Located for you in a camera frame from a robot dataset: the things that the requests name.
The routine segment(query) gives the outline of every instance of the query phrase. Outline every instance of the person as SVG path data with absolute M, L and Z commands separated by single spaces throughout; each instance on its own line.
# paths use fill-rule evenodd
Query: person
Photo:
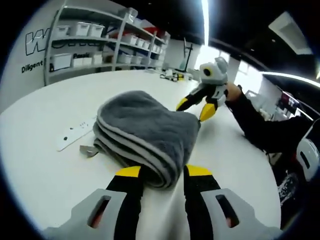
M 303 169 L 295 158 L 297 146 L 313 122 L 301 116 L 284 121 L 266 121 L 253 107 L 242 90 L 227 84 L 225 104 L 244 132 L 257 148 L 270 153 L 282 153 L 272 166 L 281 201 L 281 227 L 299 211 L 304 185 Z

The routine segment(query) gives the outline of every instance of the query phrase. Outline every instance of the folded towel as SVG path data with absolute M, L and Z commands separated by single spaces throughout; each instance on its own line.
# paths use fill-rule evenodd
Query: folded towel
M 126 167 L 145 166 L 146 182 L 167 188 L 187 164 L 199 129 L 195 115 L 169 111 L 144 91 L 129 91 L 99 108 L 94 145 Z

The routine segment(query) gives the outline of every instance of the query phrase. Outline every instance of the white power strip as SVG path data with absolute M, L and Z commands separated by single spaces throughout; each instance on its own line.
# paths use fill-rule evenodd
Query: white power strip
M 74 143 L 79 138 L 88 134 L 92 131 L 93 126 L 96 122 L 97 116 L 94 116 L 87 121 L 83 121 L 78 126 L 69 127 L 63 134 L 61 134 L 57 139 L 57 151 L 60 152 L 70 144 Z

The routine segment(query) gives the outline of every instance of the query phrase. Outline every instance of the ceiling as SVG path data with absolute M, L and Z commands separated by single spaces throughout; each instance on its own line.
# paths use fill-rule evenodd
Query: ceiling
M 201 0 L 114 0 L 132 7 L 173 39 L 204 43 Z M 209 45 L 244 60 L 259 70 L 316 80 L 320 56 L 320 2 L 315 0 L 208 0 Z M 301 29 L 312 55 L 297 55 L 268 28 L 287 11 Z M 285 77 L 267 77 L 320 112 L 320 88 Z

